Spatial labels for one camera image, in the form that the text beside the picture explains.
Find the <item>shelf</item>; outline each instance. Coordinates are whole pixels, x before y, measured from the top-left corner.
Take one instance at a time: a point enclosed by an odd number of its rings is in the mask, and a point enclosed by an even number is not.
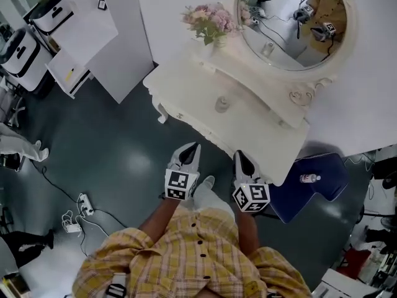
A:
[[[89,70],[76,63],[64,50],[55,55],[46,67],[60,88],[72,98],[89,77]]]
[[[109,10],[92,10],[85,16],[73,15],[51,36],[81,66],[118,35]]]

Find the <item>black shoe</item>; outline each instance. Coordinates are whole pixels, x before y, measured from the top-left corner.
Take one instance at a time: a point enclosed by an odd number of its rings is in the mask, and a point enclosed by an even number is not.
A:
[[[48,234],[44,236],[46,246],[48,246],[51,250],[54,249],[54,231],[49,230]]]

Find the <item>power strip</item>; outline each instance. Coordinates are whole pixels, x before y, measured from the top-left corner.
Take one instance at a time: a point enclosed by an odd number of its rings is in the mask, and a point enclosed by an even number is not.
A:
[[[79,203],[81,212],[86,211],[87,215],[94,215],[95,211],[94,211],[94,208],[91,206],[91,203],[89,202],[87,194],[81,194],[79,201],[81,201],[81,203]]]

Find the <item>white shoe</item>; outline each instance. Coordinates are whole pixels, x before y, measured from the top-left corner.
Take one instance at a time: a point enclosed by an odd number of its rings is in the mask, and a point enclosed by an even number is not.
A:
[[[41,151],[42,154],[42,161],[46,160],[50,154],[50,150],[48,148],[43,149],[43,151]]]
[[[213,185],[215,184],[215,177],[214,176],[207,176],[203,183],[209,190],[212,189]]]

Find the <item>white pants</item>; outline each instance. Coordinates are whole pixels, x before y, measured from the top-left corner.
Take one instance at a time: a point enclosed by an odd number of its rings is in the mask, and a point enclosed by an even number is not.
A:
[[[197,212],[201,212],[208,208],[224,210],[232,216],[233,220],[235,220],[234,212],[230,205],[221,200],[215,192],[207,188],[204,184],[200,184],[196,188],[193,198],[190,198],[187,201],[182,201],[180,205]]]
[[[45,154],[38,147],[2,123],[0,123],[0,153],[3,155],[18,153],[20,157],[25,156],[35,161],[45,159]]]

